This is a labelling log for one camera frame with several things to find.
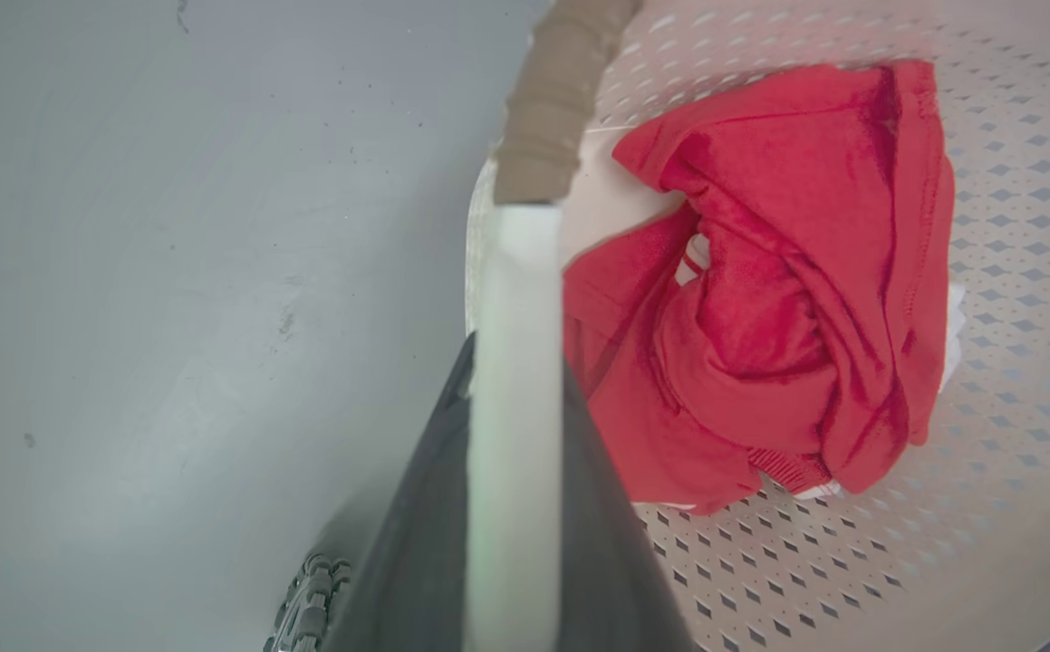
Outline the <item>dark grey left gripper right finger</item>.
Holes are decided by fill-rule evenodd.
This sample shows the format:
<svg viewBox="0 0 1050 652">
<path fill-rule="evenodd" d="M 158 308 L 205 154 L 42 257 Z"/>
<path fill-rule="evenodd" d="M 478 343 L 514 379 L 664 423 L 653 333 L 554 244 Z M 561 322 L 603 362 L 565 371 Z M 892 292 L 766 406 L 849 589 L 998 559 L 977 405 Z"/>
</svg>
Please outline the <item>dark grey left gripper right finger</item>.
<svg viewBox="0 0 1050 652">
<path fill-rule="evenodd" d="M 563 374 L 562 651 L 694 642 L 571 369 Z"/>
</svg>

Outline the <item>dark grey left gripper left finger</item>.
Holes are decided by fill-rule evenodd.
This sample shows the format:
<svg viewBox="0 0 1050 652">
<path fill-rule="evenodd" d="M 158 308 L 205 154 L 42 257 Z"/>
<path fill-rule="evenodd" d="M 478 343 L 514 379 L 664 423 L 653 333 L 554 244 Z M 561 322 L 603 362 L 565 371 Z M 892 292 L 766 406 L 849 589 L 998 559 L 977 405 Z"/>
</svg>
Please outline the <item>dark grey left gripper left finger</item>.
<svg viewBox="0 0 1050 652">
<path fill-rule="evenodd" d="M 467 337 L 362 569 L 343 583 L 323 651 L 461 651 L 469 442 Z"/>
</svg>

